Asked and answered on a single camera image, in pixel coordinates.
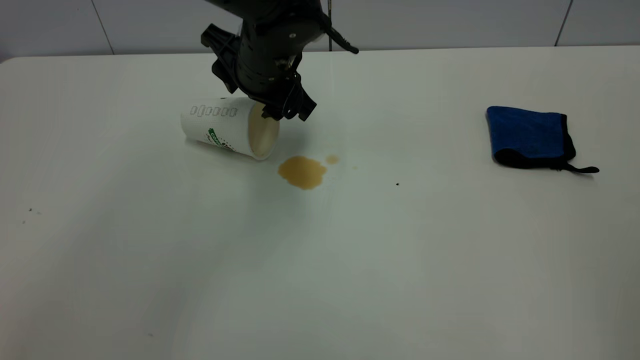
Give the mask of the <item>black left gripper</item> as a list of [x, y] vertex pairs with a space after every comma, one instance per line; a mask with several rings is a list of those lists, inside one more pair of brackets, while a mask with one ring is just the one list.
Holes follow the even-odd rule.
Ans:
[[301, 75], [293, 73], [304, 48], [322, 34], [317, 20], [242, 21], [234, 85], [263, 104], [262, 118], [298, 117], [305, 122], [317, 107], [304, 90]]

